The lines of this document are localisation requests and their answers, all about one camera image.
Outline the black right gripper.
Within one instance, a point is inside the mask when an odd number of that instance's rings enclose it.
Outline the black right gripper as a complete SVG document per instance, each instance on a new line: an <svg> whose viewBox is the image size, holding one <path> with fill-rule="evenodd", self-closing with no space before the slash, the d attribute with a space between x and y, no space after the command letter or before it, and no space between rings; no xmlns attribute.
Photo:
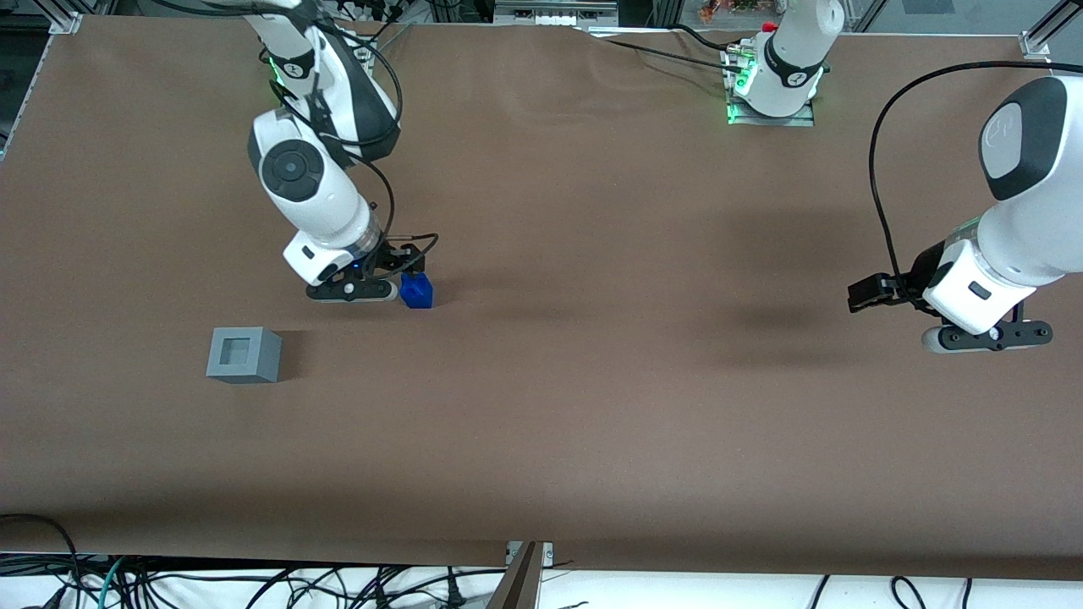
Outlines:
<svg viewBox="0 0 1083 609"><path fill-rule="evenodd" d="M387 275L413 277L425 273L429 247L409 244L395 246L394 243L383 242L368 252L360 250L357 245L348 247L347 251L354 259L342 267L342 283L364 285L387 281Z"/></svg>

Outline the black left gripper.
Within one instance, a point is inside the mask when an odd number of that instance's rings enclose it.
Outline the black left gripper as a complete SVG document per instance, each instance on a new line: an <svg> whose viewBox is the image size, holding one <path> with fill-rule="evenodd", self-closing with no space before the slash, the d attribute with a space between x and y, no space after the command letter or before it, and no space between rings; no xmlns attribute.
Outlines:
<svg viewBox="0 0 1083 609"><path fill-rule="evenodd" d="M925 300L924 291L932 285L940 267L945 245L935 244L916 256L908 272L893 275L873 274L850 285L849 312L851 315L874 307L910 304L919 312L935 312Z"/></svg>

